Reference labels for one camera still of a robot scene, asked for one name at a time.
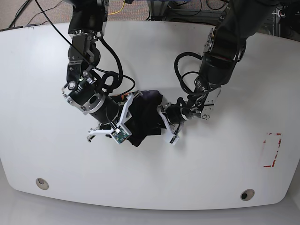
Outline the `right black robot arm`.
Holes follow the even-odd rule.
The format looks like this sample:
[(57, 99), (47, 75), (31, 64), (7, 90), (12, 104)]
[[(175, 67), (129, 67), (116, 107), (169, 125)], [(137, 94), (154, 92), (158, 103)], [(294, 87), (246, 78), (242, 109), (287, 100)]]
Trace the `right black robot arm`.
[[(98, 126), (89, 130), (89, 142), (95, 136), (104, 134), (121, 144), (132, 135), (128, 128), (132, 119), (129, 108), (142, 94), (139, 91), (129, 91), (121, 95), (122, 99), (119, 102), (110, 96), (120, 87), (125, 76), (120, 59), (103, 39), (109, 2), (70, 0), (68, 3), (73, 6), (68, 28), (72, 43), (68, 51), (67, 83), (62, 88), (62, 94), (70, 105), (98, 121)], [(100, 41), (115, 58), (117, 72), (104, 72), (102, 76), (97, 73), (97, 65), (101, 59), (97, 41)]]

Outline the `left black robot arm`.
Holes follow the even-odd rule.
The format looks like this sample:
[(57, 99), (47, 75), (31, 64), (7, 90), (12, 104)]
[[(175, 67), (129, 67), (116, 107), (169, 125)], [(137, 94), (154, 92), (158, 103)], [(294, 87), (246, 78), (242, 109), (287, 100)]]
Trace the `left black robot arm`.
[[(187, 94), (187, 101), (180, 97), (175, 104), (160, 112), (166, 128), (176, 125), (173, 137), (177, 137), (185, 121), (202, 116), (205, 100), (210, 93), (229, 82), (236, 64), (245, 53), (247, 39), (259, 30), (278, 4), (278, 0), (228, 1), (217, 25), (210, 31), (203, 55), (183, 52), (176, 57), (174, 71), (180, 87)], [(201, 60), (199, 70), (194, 72), (197, 76), (194, 89), (184, 82), (188, 73), (181, 75), (178, 69), (180, 59), (186, 56)]]

